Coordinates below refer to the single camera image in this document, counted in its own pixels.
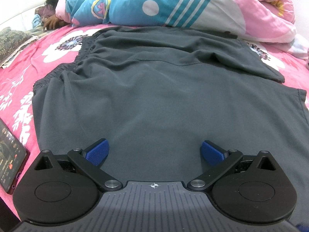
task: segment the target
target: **triangular cutout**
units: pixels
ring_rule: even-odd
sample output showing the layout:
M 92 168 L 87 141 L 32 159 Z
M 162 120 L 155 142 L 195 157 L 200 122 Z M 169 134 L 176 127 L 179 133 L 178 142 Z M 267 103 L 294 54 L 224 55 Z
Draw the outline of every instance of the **triangular cutout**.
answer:
M 268 157 L 263 157 L 257 168 L 271 171 L 276 170 Z
M 34 170 L 44 170 L 50 168 L 53 168 L 53 166 L 49 158 L 47 156 L 42 156 Z

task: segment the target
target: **metal rivet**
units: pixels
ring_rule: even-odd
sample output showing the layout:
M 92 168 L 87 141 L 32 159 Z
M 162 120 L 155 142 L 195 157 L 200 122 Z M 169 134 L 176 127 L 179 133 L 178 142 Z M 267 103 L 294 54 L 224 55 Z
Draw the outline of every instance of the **metal rivet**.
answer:
M 203 187 L 206 185 L 205 181 L 202 180 L 193 180 L 190 182 L 192 187 Z
M 117 180 L 109 180 L 109 181 L 106 181 L 104 183 L 104 185 L 108 188 L 115 188 L 115 187 L 119 187 L 121 184 L 120 181 L 117 181 Z

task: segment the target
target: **person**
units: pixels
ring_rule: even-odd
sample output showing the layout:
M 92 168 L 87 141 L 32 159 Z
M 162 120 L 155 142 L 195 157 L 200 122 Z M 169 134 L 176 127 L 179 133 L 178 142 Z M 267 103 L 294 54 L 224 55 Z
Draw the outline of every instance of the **person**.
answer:
M 54 30 L 57 28 L 61 28 L 63 26 L 66 26 L 68 23 L 65 22 L 64 20 L 60 19 L 56 15 L 56 9 L 57 9 L 57 4 L 59 0 L 46 0 L 45 1 L 45 10 L 48 10 L 48 17 L 45 17 L 43 15 L 42 17 L 42 22 L 44 23 L 43 29 L 48 29 L 48 30 Z

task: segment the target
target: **black round disc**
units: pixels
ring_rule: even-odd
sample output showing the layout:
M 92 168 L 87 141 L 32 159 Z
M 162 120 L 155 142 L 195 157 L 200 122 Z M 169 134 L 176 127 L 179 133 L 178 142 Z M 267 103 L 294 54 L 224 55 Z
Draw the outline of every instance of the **black round disc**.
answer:
M 251 201 L 266 201 L 275 195 L 274 188 L 261 181 L 249 181 L 241 184 L 238 189 L 242 197 Z
M 21 181 L 13 195 L 22 220 L 60 224 L 86 214 L 98 201 L 96 185 L 77 173 L 36 172 L 36 177 Z
M 260 177 L 246 173 L 228 175 L 214 184 L 212 197 L 225 214 L 252 224 L 287 218 L 296 204 L 296 193 L 290 185 L 268 180 L 262 174 Z
M 71 186 L 61 181 L 50 181 L 39 185 L 35 193 L 42 201 L 61 201 L 70 195 Z

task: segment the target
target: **white stripe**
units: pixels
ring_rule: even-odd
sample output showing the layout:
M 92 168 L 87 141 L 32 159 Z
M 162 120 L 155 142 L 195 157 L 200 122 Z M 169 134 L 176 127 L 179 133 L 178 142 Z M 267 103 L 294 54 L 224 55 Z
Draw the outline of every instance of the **white stripe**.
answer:
M 177 3 L 176 7 L 174 8 L 174 10 L 172 11 L 172 13 L 170 14 L 170 16 L 168 17 L 168 19 L 166 20 L 165 24 L 168 24 L 170 22 L 170 20 L 172 19 L 172 17 L 175 15 L 176 11 L 178 10 L 178 8 L 180 7 L 180 5 L 182 4 L 184 0 L 179 0 L 179 2 Z
M 187 4 L 187 6 L 184 8 L 184 10 L 181 12 L 175 23 L 173 24 L 173 27 L 176 27 L 176 25 L 179 23 L 179 21 L 182 19 L 183 15 L 188 11 L 190 8 L 191 4 L 194 2 L 194 0 L 190 0 Z
M 195 16 L 195 14 L 197 13 L 197 11 L 200 9 L 200 7 L 203 5 L 205 0 L 200 0 L 200 2 L 198 3 L 198 5 L 196 6 L 195 10 L 192 12 L 192 14 L 189 16 L 189 18 L 185 21 L 185 23 L 182 25 L 182 27 L 185 27 L 190 20 Z

